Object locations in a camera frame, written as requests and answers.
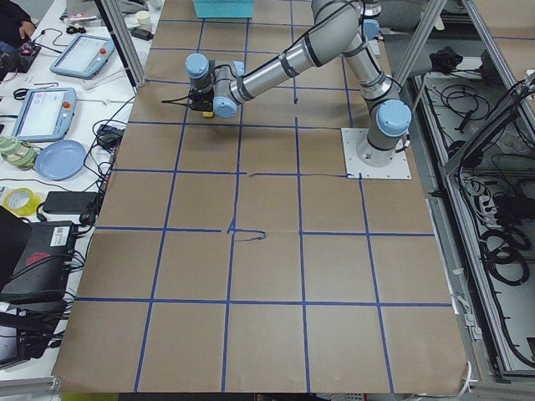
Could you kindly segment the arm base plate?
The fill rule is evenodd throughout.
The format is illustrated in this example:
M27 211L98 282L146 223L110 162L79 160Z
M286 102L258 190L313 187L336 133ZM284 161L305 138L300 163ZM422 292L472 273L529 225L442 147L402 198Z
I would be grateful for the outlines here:
M341 128L346 175L352 179L410 180L402 140L392 150L377 150L368 142L368 129Z

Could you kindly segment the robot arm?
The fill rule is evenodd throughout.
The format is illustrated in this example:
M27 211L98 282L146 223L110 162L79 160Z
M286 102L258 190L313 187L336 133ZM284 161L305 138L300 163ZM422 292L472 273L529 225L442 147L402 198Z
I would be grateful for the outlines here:
M369 113L369 128L357 146L359 159L386 167L403 151L412 113L399 97L400 85L369 49L365 24L382 11L378 1L313 1L313 25L286 48L254 69L235 60L212 60L191 53L185 61L191 109L230 119L240 105L252 101L311 69L343 58L359 84Z

